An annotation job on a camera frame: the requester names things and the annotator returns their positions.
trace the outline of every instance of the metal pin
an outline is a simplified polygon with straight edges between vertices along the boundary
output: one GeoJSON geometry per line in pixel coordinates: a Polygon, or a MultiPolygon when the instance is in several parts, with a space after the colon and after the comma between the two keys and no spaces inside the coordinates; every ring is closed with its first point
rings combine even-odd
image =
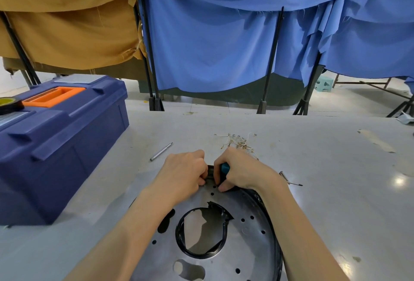
{"type": "Polygon", "coordinates": [[[299,183],[289,182],[289,181],[287,180],[287,178],[286,178],[285,174],[283,173],[283,171],[280,171],[280,172],[279,172],[279,175],[280,175],[280,176],[282,176],[282,177],[286,180],[287,184],[292,184],[292,185],[297,185],[297,186],[303,186],[302,184],[299,184],[299,183]]]}
{"type": "Polygon", "coordinates": [[[167,150],[168,148],[170,148],[172,145],[173,145],[173,143],[169,143],[167,146],[165,146],[159,152],[157,152],[155,155],[153,155],[153,157],[151,159],[149,159],[149,161],[153,162],[155,159],[157,159],[157,157],[160,154],[162,154],[165,150],[167,150]]]}

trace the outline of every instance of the tape roll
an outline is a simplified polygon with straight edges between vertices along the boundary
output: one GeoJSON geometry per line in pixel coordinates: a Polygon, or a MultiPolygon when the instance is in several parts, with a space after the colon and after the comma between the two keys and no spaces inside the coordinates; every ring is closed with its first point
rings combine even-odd
{"type": "Polygon", "coordinates": [[[14,97],[0,98],[0,115],[9,114],[24,109],[23,102],[14,97]]]}

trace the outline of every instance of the blue toolbox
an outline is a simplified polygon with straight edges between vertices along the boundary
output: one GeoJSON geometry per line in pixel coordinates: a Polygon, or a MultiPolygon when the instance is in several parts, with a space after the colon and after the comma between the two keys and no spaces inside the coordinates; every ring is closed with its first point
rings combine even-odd
{"type": "Polygon", "coordinates": [[[70,75],[0,98],[0,225],[52,224],[129,125],[125,83],[70,75]]]}

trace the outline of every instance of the orange toolbox handle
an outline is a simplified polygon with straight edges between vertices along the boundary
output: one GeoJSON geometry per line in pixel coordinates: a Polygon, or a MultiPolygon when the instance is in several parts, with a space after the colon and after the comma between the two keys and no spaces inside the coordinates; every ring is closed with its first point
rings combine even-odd
{"type": "Polygon", "coordinates": [[[23,100],[23,105],[26,107],[46,107],[50,108],[58,103],[77,95],[86,88],[83,87],[56,87],[44,91],[31,98],[23,100]]]}

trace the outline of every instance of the hand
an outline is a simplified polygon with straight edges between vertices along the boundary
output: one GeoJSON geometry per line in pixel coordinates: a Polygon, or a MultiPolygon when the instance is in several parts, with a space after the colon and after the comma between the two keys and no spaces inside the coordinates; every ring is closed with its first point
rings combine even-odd
{"type": "Polygon", "coordinates": [[[220,183],[220,164],[225,162],[230,165],[230,171],[226,176],[226,180],[219,186],[221,192],[225,192],[235,185],[257,190],[266,179],[284,180],[272,168],[253,158],[245,151],[228,147],[214,162],[214,180],[217,185],[220,183]]]}
{"type": "Polygon", "coordinates": [[[172,204],[188,199],[200,185],[205,184],[208,167],[204,162],[204,151],[170,154],[149,186],[172,204]]]}

